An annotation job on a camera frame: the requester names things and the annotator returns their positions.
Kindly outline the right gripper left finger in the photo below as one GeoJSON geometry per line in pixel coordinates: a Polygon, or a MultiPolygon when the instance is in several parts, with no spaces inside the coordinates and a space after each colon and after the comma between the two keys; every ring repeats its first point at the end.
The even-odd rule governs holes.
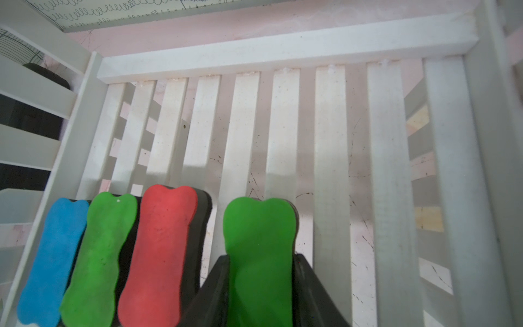
{"type": "Polygon", "coordinates": [[[220,256],[177,326],[227,326],[230,257],[220,256]]]}

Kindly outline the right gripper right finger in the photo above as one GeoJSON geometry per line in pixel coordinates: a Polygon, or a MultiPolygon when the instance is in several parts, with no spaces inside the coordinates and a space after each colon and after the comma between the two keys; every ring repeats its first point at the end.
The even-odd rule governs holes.
{"type": "Polygon", "coordinates": [[[293,325],[349,327],[302,254],[294,255],[292,269],[293,325]]]}

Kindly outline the shelf red eraser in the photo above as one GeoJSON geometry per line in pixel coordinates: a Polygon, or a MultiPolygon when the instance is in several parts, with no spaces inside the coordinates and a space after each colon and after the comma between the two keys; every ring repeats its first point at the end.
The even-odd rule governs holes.
{"type": "Polygon", "coordinates": [[[123,326],[176,326],[200,289],[211,196],[154,185],[140,203],[129,274],[118,301],[123,326]]]}

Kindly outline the white wooden slatted shelf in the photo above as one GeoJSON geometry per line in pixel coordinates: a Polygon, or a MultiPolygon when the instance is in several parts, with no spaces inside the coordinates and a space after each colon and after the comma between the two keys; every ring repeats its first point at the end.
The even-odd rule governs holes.
{"type": "Polygon", "coordinates": [[[124,103],[132,107],[112,175],[126,193],[158,80],[165,98],[145,184],[204,187],[221,78],[236,77],[211,268],[225,251],[223,213],[247,192],[263,71],[272,72],[266,193],[294,200],[300,77],[315,70],[313,271],[352,315],[346,67],[366,65],[377,322],[522,325],[522,82],[506,35],[521,1],[483,1],[472,13],[303,31],[116,57],[89,52],[26,1],[1,2],[1,28],[80,74],[70,91],[1,58],[1,93],[67,121],[63,140],[1,127],[1,162],[50,172],[39,191],[1,192],[2,326],[17,306],[43,224],[60,198],[91,199],[124,103]]]}

